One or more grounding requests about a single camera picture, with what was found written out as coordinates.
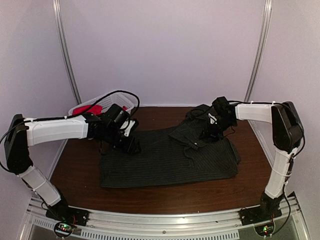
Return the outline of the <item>black pinstriped shirt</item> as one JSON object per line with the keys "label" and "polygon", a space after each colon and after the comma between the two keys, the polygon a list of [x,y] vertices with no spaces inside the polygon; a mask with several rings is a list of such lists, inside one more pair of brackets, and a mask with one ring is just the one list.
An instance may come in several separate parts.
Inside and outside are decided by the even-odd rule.
{"label": "black pinstriped shirt", "polygon": [[173,127],[134,131],[141,153],[127,154],[111,148],[99,163],[102,188],[142,188],[223,180],[238,174],[240,154],[226,137],[200,139],[207,121],[216,112],[201,104]]}

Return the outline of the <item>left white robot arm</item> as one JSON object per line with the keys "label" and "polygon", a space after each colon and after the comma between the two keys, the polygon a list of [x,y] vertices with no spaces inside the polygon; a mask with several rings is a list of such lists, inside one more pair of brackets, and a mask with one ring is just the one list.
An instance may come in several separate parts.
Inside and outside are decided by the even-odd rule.
{"label": "left white robot arm", "polygon": [[138,124],[136,119],[130,120],[128,114],[111,116],[108,113],[83,113],[54,118],[24,118],[17,114],[2,138],[6,171],[20,177],[52,208],[55,217],[61,222],[67,222],[72,218],[67,201],[35,167],[29,147],[68,139],[94,139],[134,155],[141,152],[139,140],[131,135]]}

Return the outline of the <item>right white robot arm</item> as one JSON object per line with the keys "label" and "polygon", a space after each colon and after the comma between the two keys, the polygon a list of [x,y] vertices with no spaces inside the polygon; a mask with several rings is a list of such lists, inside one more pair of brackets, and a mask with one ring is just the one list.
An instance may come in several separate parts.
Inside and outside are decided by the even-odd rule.
{"label": "right white robot arm", "polygon": [[222,140],[224,131],[236,127],[238,121],[263,122],[272,126],[275,156],[263,197],[270,201],[283,198],[295,158],[305,146],[304,127],[295,105],[291,101],[242,102],[218,97],[211,106],[216,115],[204,111],[207,122],[200,134],[202,139]]}

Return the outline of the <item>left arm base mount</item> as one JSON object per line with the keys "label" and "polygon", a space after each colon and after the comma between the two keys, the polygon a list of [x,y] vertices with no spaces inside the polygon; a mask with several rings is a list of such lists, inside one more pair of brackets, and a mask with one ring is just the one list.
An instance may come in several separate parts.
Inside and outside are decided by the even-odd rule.
{"label": "left arm base mount", "polygon": [[41,200],[41,207],[46,211],[45,216],[56,221],[53,232],[59,239],[68,238],[78,226],[85,227],[87,225],[88,210],[70,207],[65,199],[54,206],[50,206],[44,199]]}

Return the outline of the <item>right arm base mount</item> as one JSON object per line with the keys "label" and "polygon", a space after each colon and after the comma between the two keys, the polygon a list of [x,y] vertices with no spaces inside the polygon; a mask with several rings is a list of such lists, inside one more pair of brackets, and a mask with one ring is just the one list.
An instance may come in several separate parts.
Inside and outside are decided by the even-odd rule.
{"label": "right arm base mount", "polygon": [[[288,206],[288,214],[281,226],[277,227],[275,218],[281,217],[283,213],[280,209],[280,203],[285,200]],[[255,232],[258,236],[271,238],[280,232],[289,221],[292,209],[289,203],[288,197],[282,189],[282,193],[279,197],[274,199],[270,198],[266,193],[263,193],[260,198],[260,205],[255,207],[242,207],[238,211],[239,219],[242,226],[255,225]]]}

